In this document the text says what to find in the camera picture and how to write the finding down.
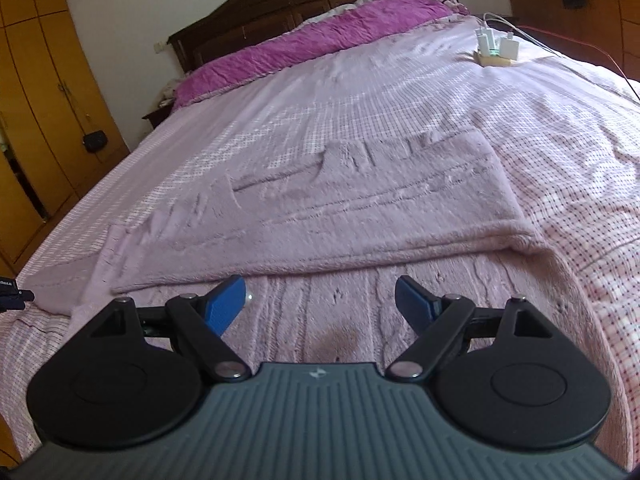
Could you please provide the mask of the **lilac knitted cardigan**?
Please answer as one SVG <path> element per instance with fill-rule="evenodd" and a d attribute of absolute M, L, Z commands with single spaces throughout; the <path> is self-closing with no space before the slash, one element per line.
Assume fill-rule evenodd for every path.
<path fill-rule="evenodd" d="M 613 403 L 598 443 L 632 455 L 625 387 L 601 323 L 563 257 L 525 217 L 486 138 L 332 142 L 237 176 L 213 169 L 101 249 L 26 280 L 40 309 L 79 330 L 108 300 L 247 278 L 254 304 L 230 340 L 263 358 L 389 363 L 408 341 L 392 305 L 399 273 L 484 307 L 520 292 L 604 374 Z"/>

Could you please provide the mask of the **orange wooden wardrobe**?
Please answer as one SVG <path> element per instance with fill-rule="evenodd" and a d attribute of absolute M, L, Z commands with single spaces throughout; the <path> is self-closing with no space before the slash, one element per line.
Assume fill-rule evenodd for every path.
<path fill-rule="evenodd" d="M 89 154 L 85 133 L 103 130 Z M 1 0 L 1 267 L 17 274 L 128 154 L 66 0 Z"/>

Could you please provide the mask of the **power strip with white chargers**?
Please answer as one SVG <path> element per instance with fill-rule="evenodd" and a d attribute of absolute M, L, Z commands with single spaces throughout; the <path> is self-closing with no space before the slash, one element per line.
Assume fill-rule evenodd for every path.
<path fill-rule="evenodd" d="M 475 62 L 482 67 L 506 67 L 518 60 L 520 43 L 512 32 L 498 36 L 492 28 L 481 27 L 475 31 L 477 46 L 473 52 Z"/>

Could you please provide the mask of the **small black hanging bag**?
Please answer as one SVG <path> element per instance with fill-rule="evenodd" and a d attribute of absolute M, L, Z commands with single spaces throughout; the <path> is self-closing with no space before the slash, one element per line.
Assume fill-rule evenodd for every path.
<path fill-rule="evenodd" d="M 94 130 L 85 133 L 82 137 L 82 145 L 89 154 L 96 154 L 104 150 L 108 143 L 108 137 L 103 130 Z"/>

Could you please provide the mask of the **wooden side cabinet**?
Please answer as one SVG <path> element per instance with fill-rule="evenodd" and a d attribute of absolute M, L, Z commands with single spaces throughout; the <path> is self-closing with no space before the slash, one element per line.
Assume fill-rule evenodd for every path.
<path fill-rule="evenodd" d="M 639 78 L 640 0 L 587 0 L 565 9 L 562 0 L 510 0 L 520 29 L 571 58 L 623 70 Z"/>

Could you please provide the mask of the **dark wooden nightstand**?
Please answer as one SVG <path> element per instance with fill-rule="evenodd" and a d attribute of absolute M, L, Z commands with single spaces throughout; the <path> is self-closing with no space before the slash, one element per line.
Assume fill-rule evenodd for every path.
<path fill-rule="evenodd" d="M 143 119 L 146 120 L 153 129 L 155 129 L 171 115 L 171 112 L 172 105 L 169 104 L 149 112 L 143 116 Z"/>

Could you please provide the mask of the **dark wooden headboard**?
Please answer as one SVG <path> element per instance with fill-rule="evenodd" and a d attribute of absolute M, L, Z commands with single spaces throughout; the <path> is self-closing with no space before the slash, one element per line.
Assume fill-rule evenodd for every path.
<path fill-rule="evenodd" d="M 185 73 L 356 0 L 227 0 L 167 39 Z"/>

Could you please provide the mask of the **magenta crinkled pillow cover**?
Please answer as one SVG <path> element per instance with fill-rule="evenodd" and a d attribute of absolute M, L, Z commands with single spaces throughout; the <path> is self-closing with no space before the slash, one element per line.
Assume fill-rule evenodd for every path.
<path fill-rule="evenodd" d="M 463 4 L 444 0 L 373 0 L 205 63 L 178 84 L 174 109 L 323 55 L 468 13 Z"/>

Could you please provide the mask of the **pink checked bedspread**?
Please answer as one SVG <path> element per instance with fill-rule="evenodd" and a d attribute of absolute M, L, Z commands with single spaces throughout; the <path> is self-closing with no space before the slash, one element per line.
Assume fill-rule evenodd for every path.
<path fill-rule="evenodd" d="M 613 358 L 620 411 L 599 444 L 639 461 L 639 104 L 606 68 L 521 46 L 526 61 L 472 61 L 475 18 L 450 18 L 317 58 L 172 114 L 76 205 L 18 280 L 97 252 L 112 223 L 134 228 L 209 171 L 229 177 L 295 164 L 333 142 L 438 142 L 477 130 L 500 159 L 529 222 L 563 255 L 589 298 Z M 460 292 L 502 304 L 508 278 L 477 276 L 480 257 L 320 275 L 249 278 L 255 295 L 226 333 L 262 361 L 392 360 L 410 330 L 392 310 L 398 274 L 425 286 L 462 274 Z M 488 257 L 482 264 L 488 266 Z M 26 404 L 38 368 L 99 310 L 27 307 L 1 315 L 1 415 L 26 458 L 40 445 Z"/>

